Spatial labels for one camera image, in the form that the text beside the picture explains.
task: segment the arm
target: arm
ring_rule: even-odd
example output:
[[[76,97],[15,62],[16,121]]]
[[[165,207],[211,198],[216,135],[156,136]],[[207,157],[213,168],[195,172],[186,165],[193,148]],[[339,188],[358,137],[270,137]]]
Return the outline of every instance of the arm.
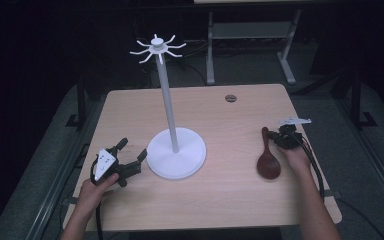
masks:
[[[98,207],[101,199],[110,193],[106,192],[106,190],[117,182],[118,177],[118,174],[115,173],[98,186],[95,186],[90,179],[83,182],[76,208],[74,208],[68,220],[61,240],[83,239],[86,225],[92,217],[93,212],[96,207]]]
[[[341,239],[329,215],[311,174],[310,160],[299,147],[279,148],[288,159],[300,188],[300,229],[303,239]]]

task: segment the table hole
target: table hole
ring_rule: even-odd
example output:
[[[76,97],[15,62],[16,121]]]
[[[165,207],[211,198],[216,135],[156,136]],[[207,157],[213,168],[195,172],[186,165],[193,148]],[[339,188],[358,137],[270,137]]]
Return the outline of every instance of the table hole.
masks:
[[[230,103],[236,102],[236,100],[237,100],[236,96],[233,94],[226,95],[226,97],[224,97],[224,99],[226,99],[226,101],[230,102]]]

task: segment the brown wooden spoon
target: brown wooden spoon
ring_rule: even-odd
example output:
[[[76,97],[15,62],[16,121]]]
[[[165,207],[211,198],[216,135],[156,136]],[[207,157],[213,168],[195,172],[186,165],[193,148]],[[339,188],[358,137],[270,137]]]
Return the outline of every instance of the brown wooden spoon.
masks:
[[[258,159],[257,170],[263,178],[272,180],[279,177],[280,164],[269,149],[269,129],[263,127],[261,133],[263,134],[264,152]]]

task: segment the wooden table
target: wooden table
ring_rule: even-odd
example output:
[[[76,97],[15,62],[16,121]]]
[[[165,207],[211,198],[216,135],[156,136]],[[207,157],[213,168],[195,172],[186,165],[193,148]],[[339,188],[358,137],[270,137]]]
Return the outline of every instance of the wooden table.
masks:
[[[227,102],[228,94],[235,95],[237,101]],[[114,186],[115,193],[103,201],[104,230],[298,224],[296,179],[272,141],[270,150],[280,161],[281,175],[268,181],[256,170],[263,152],[261,128],[277,131],[280,119],[297,116],[282,85],[173,88],[171,98],[176,126],[197,132],[205,141],[203,166],[192,176],[174,181],[158,177],[144,161],[142,173],[129,178],[125,188]],[[301,125],[297,128],[304,133]],[[118,158],[128,163],[164,129],[167,121],[160,89],[110,92],[74,196],[89,178],[100,148],[112,147],[127,137],[129,143]],[[325,204],[334,222],[340,222],[342,216],[333,197],[326,197]],[[70,205],[65,223],[73,209]],[[87,229],[96,229],[94,218]]]

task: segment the spoon handle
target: spoon handle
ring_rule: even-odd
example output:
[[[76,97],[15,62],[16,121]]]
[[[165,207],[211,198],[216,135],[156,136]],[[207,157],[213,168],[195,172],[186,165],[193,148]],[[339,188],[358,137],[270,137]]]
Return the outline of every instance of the spoon handle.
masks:
[[[267,127],[263,127],[263,129],[261,129],[261,133],[263,135],[264,151],[269,152],[269,129]]]

